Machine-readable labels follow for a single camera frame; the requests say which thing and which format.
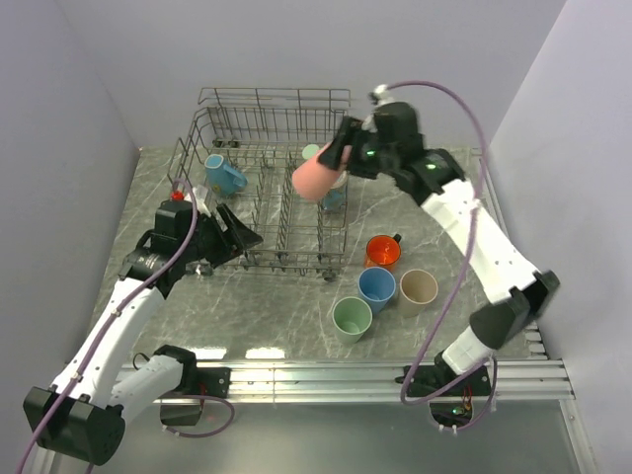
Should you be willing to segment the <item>green plastic cup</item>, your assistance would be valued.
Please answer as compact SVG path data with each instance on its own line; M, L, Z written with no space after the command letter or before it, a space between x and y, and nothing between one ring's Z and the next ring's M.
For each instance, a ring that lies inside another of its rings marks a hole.
M358 342L372 324L369 305L358 297L340 299L334 306L332 321L338 341L344 345Z
M320 145L314 144L314 143L308 144L302 149L302 158L305 161L310 160L314 156L317 156L320 151L321 151Z

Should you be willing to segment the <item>pink plastic cup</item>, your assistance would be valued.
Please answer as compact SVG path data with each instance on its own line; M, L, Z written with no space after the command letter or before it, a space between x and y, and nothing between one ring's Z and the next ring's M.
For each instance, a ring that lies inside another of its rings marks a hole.
M323 150L324 147L321 147L317 156L304 160L292 174L292 184L296 192L311 201L321 200L347 167L346 163L340 170L334 171L321 165L318 159Z

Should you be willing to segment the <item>teal patterned mug yellow inside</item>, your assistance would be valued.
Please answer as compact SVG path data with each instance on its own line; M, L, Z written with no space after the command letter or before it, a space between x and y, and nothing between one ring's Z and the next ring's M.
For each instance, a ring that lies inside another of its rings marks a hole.
M338 211L346 202L348 174L343 172L321 200L325 211Z

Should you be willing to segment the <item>light blue floral mug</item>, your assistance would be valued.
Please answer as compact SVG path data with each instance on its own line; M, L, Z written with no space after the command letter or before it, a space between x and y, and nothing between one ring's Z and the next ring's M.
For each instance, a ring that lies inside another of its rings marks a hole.
M208 186L221 198L229 198L248 185L246 176L220 154L210 154L205 159L204 169Z

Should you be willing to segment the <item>blue plastic cup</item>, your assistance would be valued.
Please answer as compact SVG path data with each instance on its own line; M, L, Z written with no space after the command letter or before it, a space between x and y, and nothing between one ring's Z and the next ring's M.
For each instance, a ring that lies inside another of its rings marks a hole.
M373 315L385 308L394 296L397 283L394 275L381 267L366 268L357 281L359 296L368 304Z

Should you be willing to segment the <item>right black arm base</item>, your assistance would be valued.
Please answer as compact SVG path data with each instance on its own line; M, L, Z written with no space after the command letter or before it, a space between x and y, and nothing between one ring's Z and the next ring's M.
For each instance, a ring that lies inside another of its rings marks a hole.
M429 402L431 419L437 428L452 430L455 434L464 430L478 417L490 411L497 388L498 368L492 372L482 365L467 378ZM455 378L438 366L420 366L406 390L409 398L424 398Z

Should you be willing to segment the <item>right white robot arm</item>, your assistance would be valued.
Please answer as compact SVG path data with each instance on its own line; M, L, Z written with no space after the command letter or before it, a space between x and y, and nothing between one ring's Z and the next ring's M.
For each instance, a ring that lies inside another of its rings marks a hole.
M435 359L434 381L443 393L460 392L469 370L539 319L559 289L557 276L525 258L479 203L455 158L426 146L409 104L380 105L368 120L343 118L318 160L360 178L393 178L448 234L482 284L487 305Z

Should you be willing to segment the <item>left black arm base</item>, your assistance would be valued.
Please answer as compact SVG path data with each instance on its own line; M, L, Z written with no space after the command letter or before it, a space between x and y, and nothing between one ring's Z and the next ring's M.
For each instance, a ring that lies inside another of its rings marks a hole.
M223 400L228 398L229 368L198 369L195 380L184 388L168 392L160 402L160 422L170 428L200 427L206 415L229 412Z

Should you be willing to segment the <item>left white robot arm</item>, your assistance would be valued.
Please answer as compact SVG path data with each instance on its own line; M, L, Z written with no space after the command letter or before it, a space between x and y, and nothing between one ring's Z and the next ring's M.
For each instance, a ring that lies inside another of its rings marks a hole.
M124 258L110 303L78 353L46 388L32 388L23 408L39 446L102 466L115 454L127 424L165 394L211 396L198 380L196 355L163 346L123 381L117 376L145 324L165 303L190 263L219 267L263 238L221 203L205 215L195 201L168 199L154 225Z

